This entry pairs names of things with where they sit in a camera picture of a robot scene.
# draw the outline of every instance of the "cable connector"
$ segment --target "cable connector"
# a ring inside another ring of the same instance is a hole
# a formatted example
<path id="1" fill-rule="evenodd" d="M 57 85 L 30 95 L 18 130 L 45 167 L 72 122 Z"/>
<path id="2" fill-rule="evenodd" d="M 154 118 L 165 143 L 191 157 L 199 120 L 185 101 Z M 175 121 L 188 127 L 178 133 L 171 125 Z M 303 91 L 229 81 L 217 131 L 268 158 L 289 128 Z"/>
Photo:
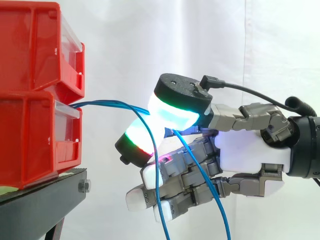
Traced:
<path id="1" fill-rule="evenodd" d="M 223 89 L 226 86 L 226 82 L 213 76 L 204 75 L 200 82 L 200 86 L 205 90 Z"/>

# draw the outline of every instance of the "white fingertip pad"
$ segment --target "white fingertip pad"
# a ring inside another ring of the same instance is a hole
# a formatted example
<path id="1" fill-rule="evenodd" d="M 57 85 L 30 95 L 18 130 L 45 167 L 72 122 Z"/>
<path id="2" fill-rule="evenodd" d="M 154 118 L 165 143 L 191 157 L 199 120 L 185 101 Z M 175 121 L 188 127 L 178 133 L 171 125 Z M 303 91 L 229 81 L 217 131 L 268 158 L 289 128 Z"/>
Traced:
<path id="1" fill-rule="evenodd" d="M 164 184 L 164 181 L 161 177 L 160 170 L 158 170 L 159 173 L 159 187 L 161 187 Z M 146 189 L 155 189 L 156 188 L 156 165 L 152 164 L 142 171 L 142 177 L 144 181 L 144 186 Z"/>
<path id="2" fill-rule="evenodd" d="M 272 181 L 267 180 L 264 183 L 264 196 L 270 196 L 271 194 L 274 194 L 279 189 L 281 189 L 285 185 L 284 181 Z"/>
<path id="3" fill-rule="evenodd" d="M 164 217 L 164 221 L 170 222 L 172 220 L 172 214 L 171 214 L 171 208 L 170 208 L 170 203 L 167 200 L 163 200 L 161 201 L 161 207 L 162 207 L 162 212 L 163 212 L 163 217 Z M 154 213 L 154 217 L 155 220 L 158 223 L 161 223 L 161 218 L 160 218 L 160 213 L 159 213 L 159 208 L 158 205 L 155 205 L 153 207 L 153 213 Z"/>
<path id="4" fill-rule="evenodd" d="M 126 206 L 130 212 L 138 212 L 147 208 L 144 192 L 140 188 L 134 188 L 125 196 Z"/>

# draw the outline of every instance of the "blue cable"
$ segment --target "blue cable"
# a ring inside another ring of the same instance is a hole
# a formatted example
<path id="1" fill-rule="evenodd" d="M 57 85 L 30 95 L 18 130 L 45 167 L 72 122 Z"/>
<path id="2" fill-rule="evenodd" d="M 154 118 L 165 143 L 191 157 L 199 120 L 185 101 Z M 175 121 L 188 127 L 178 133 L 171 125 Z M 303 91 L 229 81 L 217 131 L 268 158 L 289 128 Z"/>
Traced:
<path id="1" fill-rule="evenodd" d="M 137 117 L 141 120 L 141 122 L 144 124 L 145 128 L 147 129 L 148 133 L 150 134 L 152 143 L 153 143 L 153 149 L 154 149 L 154 158 L 155 158 L 155 196 L 156 196 L 156 202 L 158 204 L 158 209 L 159 209 L 159 214 L 160 214 L 160 218 L 161 218 L 161 223 L 162 223 L 162 227 L 163 227 L 163 231 L 166 237 L 166 240 L 170 240 L 170 236 L 169 236 L 169 232 L 167 229 L 167 225 L 166 225 L 166 221 L 165 221 L 165 217 L 164 217 L 164 213 L 162 211 L 162 206 L 161 206 L 161 201 L 160 201 L 160 194 L 159 194 L 159 159 L 158 159 L 158 151 L 157 151 L 157 145 L 156 145 L 156 141 L 155 138 L 148 126 L 148 124 L 145 122 L 145 120 L 142 118 L 142 116 L 139 114 L 138 109 L 140 110 L 144 110 L 147 111 L 143 108 L 140 107 L 135 107 L 135 106 L 131 106 L 123 101 L 118 101 L 118 100 L 104 100 L 103 102 L 105 103 L 114 103 L 114 104 L 118 104 L 118 105 L 122 105 L 125 106 L 127 109 L 132 110 Z M 94 103 L 94 101 L 87 101 L 87 102 L 80 102 L 80 103 L 75 103 L 75 104 L 71 104 L 70 106 L 73 108 L 79 108 L 80 106 L 83 107 L 85 105 L 97 105 L 98 103 Z M 106 107 L 114 107 L 114 108 L 120 108 L 120 106 L 116 106 L 116 105 L 103 105 Z"/>
<path id="2" fill-rule="evenodd" d="M 71 104 L 70 107 L 73 108 L 81 108 L 86 105 L 96 105 L 96 106 L 104 106 L 104 107 L 112 107 L 112 108 L 120 108 L 120 109 L 129 109 L 129 107 L 116 103 L 113 100 L 95 100 L 95 101 L 84 101 L 84 102 L 77 102 L 74 104 Z M 144 115 L 150 115 L 149 111 L 146 109 L 143 109 L 138 106 L 131 105 L 138 113 L 144 114 Z"/>
<path id="3" fill-rule="evenodd" d="M 193 159 L 194 163 L 197 165 L 199 171 L 201 172 L 206 184 L 208 185 L 215 201 L 216 204 L 219 207 L 219 210 L 221 212 L 222 218 L 223 218 L 223 222 L 224 222 L 224 226 L 225 226 L 225 231 L 226 231 L 226 236 L 228 240 L 231 240 L 231 234 L 230 234 L 230 228 L 229 228 L 229 224 L 228 224 L 228 219 L 227 219 L 227 215 L 225 213 L 224 207 L 222 206 L 222 203 L 220 201 L 219 195 L 217 193 L 217 190 L 215 188 L 215 186 L 213 185 L 213 183 L 211 182 L 210 178 L 208 177 L 208 175 L 205 173 L 205 171 L 203 170 L 203 168 L 200 166 L 200 164 L 198 163 L 198 161 L 196 160 L 195 156 L 193 155 L 190 147 L 188 146 L 188 144 L 186 143 L 186 141 L 183 139 L 183 137 L 180 135 L 179 132 L 177 132 L 176 130 L 173 130 L 174 134 L 179 138 L 179 140 L 181 141 L 181 143 L 183 144 L 183 146 L 185 147 L 185 149 L 188 151 L 188 153 L 190 154 L 191 158 Z"/>

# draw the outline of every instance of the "white translucent sensor housing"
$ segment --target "white translucent sensor housing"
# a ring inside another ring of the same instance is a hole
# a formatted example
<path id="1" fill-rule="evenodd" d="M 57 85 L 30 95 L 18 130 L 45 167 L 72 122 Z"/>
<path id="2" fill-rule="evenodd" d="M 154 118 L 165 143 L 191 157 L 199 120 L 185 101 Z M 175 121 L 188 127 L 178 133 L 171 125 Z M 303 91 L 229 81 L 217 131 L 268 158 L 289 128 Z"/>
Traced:
<path id="1" fill-rule="evenodd" d="M 165 137 L 165 127 L 161 124 L 159 119 L 151 115 L 142 116 L 148 127 L 150 128 L 154 137 L 155 145 L 158 148 Z M 125 131 L 125 135 L 133 142 L 138 148 L 145 153 L 152 155 L 154 153 L 154 145 L 151 140 L 150 134 L 143 124 L 137 118 Z"/>
<path id="2" fill-rule="evenodd" d="M 164 181 L 161 177 L 160 170 L 158 169 L 159 176 L 159 187 L 164 184 Z M 142 171 L 142 177 L 144 181 L 144 186 L 146 189 L 155 189 L 156 188 L 156 165 L 152 164 L 146 166 Z"/>
<path id="3" fill-rule="evenodd" d="M 153 93 L 148 103 L 150 114 L 164 124 L 164 127 L 177 131 L 184 131 L 190 128 L 199 118 L 199 114 L 176 108 L 161 101 Z"/>
<path id="4" fill-rule="evenodd" d="M 166 223 L 170 222 L 173 219 L 172 214 L 171 214 L 170 203 L 167 200 L 163 200 L 163 201 L 161 201 L 161 207 L 162 207 L 164 221 Z M 157 204 L 153 207 L 153 213 L 154 213 L 155 220 L 158 223 L 161 223 L 159 208 L 158 208 Z"/>

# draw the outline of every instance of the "black cable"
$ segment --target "black cable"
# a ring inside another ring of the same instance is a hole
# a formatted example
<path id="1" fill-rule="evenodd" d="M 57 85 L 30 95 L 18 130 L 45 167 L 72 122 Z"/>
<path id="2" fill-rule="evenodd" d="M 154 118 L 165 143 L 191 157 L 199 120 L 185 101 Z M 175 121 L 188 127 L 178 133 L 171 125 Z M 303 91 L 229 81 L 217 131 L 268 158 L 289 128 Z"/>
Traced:
<path id="1" fill-rule="evenodd" d="M 313 180 L 315 181 L 316 184 L 318 184 L 318 186 L 320 187 L 320 181 L 317 178 L 313 178 Z"/>
<path id="2" fill-rule="evenodd" d="M 266 95 L 263 95 L 262 93 L 260 93 L 258 91 L 252 90 L 250 88 L 247 88 L 247 87 L 244 87 L 244 86 L 240 86 L 240 85 L 236 85 L 236 84 L 232 84 L 232 83 L 227 83 L 227 82 L 225 83 L 224 87 L 225 88 L 230 88 L 230 89 L 237 89 L 237 90 L 246 92 L 248 94 L 252 94 L 252 95 L 254 95 L 256 97 L 259 97 L 259 98 L 261 98 L 263 100 L 266 100 L 267 102 L 269 102 L 269 103 L 271 103 L 273 105 L 278 106 L 279 108 L 282 108 L 284 110 L 287 110 L 287 111 L 290 111 L 290 112 L 294 112 L 294 113 L 296 112 L 295 109 L 293 109 L 291 107 L 288 107 L 288 106 L 286 106 L 286 105 L 284 105 L 284 104 L 282 104 L 282 103 L 280 103 L 280 102 L 278 102 L 278 101 L 276 101 L 276 100 L 274 100 L 274 99 L 272 99 L 272 98 L 270 98 L 270 97 L 268 97 Z"/>
<path id="3" fill-rule="evenodd" d="M 227 83 L 223 80 L 220 80 L 216 77 L 212 77 L 212 76 L 203 76 L 201 82 L 200 82 L 200 86 L 205 89 L 205 90 L 209 90 L 209 89 L 223 89 L 223 88 L 230 88 L 230 89 L 237 89 L 243 92 L 246 92 L 248 94 L 252 94 L 256 97 L 259 97 L 263 100 L 268 101 L 269 103 L 282 108 L 284 110 L 293 112 L 293 113 L 297 113 L 301 116 L 313 116 L 316 117 L 317 114 L 315 112 L 315 110 L 309 106 L 308 104 L 306 104 L 305 102 L 301 101 L 299 98 L 295 97 L 295 96 L 291 96 L 289 97 L 286 101 L 285 104 L 282 104 L 266 95 L 263 95 L 262 93 L 252 90 L 250 88 L 244 87 L 244 86 L 240 86 L 240 85 L 236 85 L 236 84 L 232 84 L 232 83 Z"/>

